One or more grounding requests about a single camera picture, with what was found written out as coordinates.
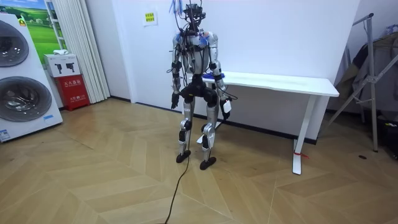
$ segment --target stacked washing machines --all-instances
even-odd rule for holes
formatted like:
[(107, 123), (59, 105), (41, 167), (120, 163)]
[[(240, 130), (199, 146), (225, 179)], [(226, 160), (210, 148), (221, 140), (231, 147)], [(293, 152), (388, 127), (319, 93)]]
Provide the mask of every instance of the stacked washing machines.
[(26, 25), (0, 13), (0, 141), (61, 123)]

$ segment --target wooden floor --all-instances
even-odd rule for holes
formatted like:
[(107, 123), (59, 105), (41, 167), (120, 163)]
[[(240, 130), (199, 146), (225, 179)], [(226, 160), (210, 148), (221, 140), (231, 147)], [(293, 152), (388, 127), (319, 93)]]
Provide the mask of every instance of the wooden floor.
[[(62, 116), (0, 145), (0, 223), (164, 222), (186, 166), (175, 163), (182, 115), (110, 99)], [(169, 223), (398, 223), (398, 162), (373, 153), (361, 125), (341, 117), (306, 144), (299, 176), (291, 140), (227, 125), (201, 171), (204, 122)]]

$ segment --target white table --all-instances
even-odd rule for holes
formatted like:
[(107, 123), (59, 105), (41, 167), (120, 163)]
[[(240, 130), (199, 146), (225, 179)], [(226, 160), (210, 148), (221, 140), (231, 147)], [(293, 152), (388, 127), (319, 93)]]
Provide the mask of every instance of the white table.
[[(287, 75), (266, 75), (243, 72), (223, 72), (225, 85), (239, 85), (254, 88), (267, 88), (275, 91), (286, 91), (310, 95), (305, 110), (298, 139), (294, 139), (293, 148), (293, 173), (301, 174), (301, 150), (303, 148), (305, 134), (307, 133), (313, 106), (318, 96), (337, 97), (339, 93), (326, 78), (293, 77)], [(206, 83), (214, 83), (213, 79), (204, 78)]]

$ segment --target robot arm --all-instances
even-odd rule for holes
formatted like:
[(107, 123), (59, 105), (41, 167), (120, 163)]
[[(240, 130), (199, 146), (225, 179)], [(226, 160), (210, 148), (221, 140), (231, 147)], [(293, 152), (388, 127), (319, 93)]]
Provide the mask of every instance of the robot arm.
[(180, 99), (180, 69), (182, 67), (180, 56), (181, 56), (181, 44), (180, 34), (177, 34), (173, 38), (173, 62), (172, 62), (172, 73), (173, 73), (173, 95), (172, 95), (172, 109), (178, 106), (178, 100)]
[(216, 34), (209, 32), (208, 33), (208, 48), (210, 55), (210, 64), (209, 67), (213, 72), (213, 76), (216, 83), (217, 95), (220, 98), (220, 107), (223, 112), (224, 119), (228, 119), (229, 112), (231, 111), (231, 102), (230, 97), (225, 93), (226, 87), (224, 85), (223, 78), (221, 76), (221, 64), (217, 60), (218, 58), (218, 37)]

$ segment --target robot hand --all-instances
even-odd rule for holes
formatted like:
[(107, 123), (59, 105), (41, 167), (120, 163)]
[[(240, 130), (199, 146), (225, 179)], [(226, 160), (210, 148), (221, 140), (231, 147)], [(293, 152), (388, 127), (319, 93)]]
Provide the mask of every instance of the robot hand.
[(172, 95), (172, 109), (176, 108), (178, 106), (178, 101), (180, 100), (180, 94), (179, 93), (173, 93)]
[(226, 100), (220, 100), (221, 112), (223, 113), (224, 120), (227, 120), (231, 115), (231, 98), (228, 97)]

